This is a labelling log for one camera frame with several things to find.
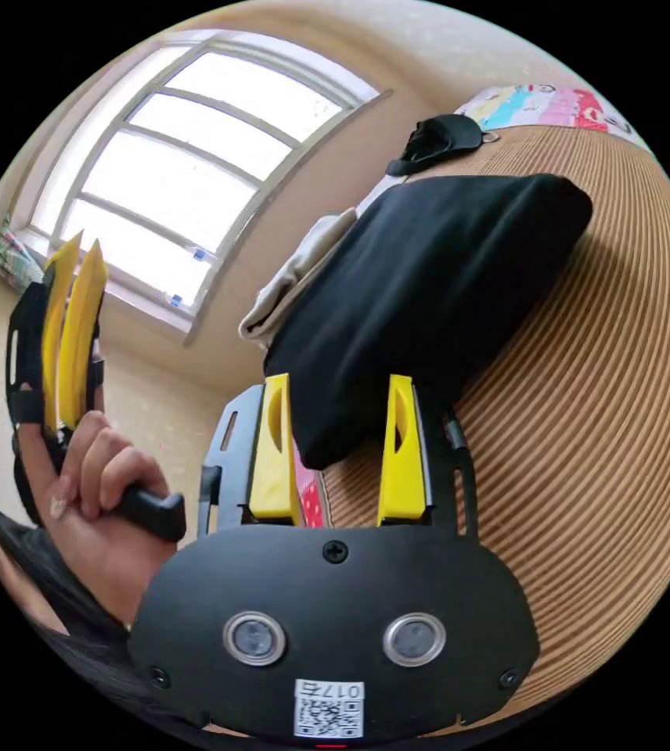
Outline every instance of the qr code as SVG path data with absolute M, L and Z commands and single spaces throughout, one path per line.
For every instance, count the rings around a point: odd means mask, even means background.
M 300 682 L 296 691 L 296 736 L 361 738 L 364 734 L 363 726 L 362 685 L 333 684 L 325 681 Z

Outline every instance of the finger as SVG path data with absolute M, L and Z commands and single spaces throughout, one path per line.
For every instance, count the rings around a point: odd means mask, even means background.
M 113 428 L 103 428 L 92 442 L 82 462 L 79 481 L 81 511 L 86 519 L 94 521 L 100 516 L 101 475 L 109 463 L 129 446 L 131 441 L 116 433 Z
M 24 383 L 23 391 L 31 388 Z M 20 457 L 27 482 L 35 502 L 35 508 L 40 514 L 43 526 L 49 526 L 51 519 L 56 519 L 63 511 L 63 499 L 60 497 L 59 476 L 53 466 L 48 448 L 43 440 L 40 425 L 22 423 L 16 430 L 20 445 Z M 54 516 L 51 516 L 51 504 L 54 505 Z
M 65 479 L 65 483 L 70 483 L 77 490 L 81 485 L 82 463 L 85 461 L 85 456 L 105 428 L 110 428 L 106 416 L 102 412 L 90 411 L 77 425 L 69 441 L 67 456 L 61 467 L 61 477 Z
M 95 393 L 94 393 L 94 395 L 92 397 L 92 403 L 93 403 L 93 408 L 95 409 L 95 411 L 105 413 L 105 411 L 106 411 L 106 398 L 105 398 L 105 394 L 103 392 L 103 387 L 102 386 L 98 386 L 95 389 Z
M 100 477 L 100 508 L 111 511 L 121 502 L 126 489 L 137 483 L 159 498 L 171 492 L 157 461 L 135 446 L 127 446 L 114 456 Z

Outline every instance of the black hair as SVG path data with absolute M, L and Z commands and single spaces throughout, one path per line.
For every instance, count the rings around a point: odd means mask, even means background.
M 238 748 L 243 738 L 203 731 L 159 704 L 137 673 L 128 630 L 72 574 L 48 533 L 0 512 L 0 546 L 38 587 L 69 635 L 28 617 L 34 631 L 79 677 L 124 710 L 194 746 Z

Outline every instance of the striped bed mat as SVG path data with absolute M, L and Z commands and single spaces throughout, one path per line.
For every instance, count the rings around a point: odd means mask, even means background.
M 561 174 L 594 214 L 549 299 L 456 405 L 481 539 L 524 586 L 542 644 L 488 721 L 593 673 L 670 581 L 670 182 L 649 152 L 607 133 L 497 132 L 410 180 Z M 380 462 L 367 447 L 323 473 L 333 526 L 374 524 Z

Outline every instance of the yellow tab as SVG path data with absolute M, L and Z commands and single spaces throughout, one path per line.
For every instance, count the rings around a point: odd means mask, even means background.
M 56 369 L 59 364 L 61 346 L 61 324 L 67 305 L 67 297 L 74 279 L 74 269 L 79 261 L 79 246 L 82 233 L 64 243 L 60 250 L 51 256 L 45 271 L 52 271 L 53 279 L 45 309 L 45 322 L 41 339 L 41 362 L 43 369 L 43 404 L 45 405 L 45 426 L 55 431 L 58 411 L 56 409 Z
M 296 488 L 287 373 L 265 381 L 249 509 L 260 521 L 289 519 L 295 526 L 303 526 Z
M 377 526 L 389 519 L 418 521 L 426 507 L 412 382 L 391 375 Z
M 71 430 L 77 427 L 86 409 L 92 334 L 107 280 L 108 271 L 96 240 L 74 282 L 61 336 L 59 413 L 63 424 Z

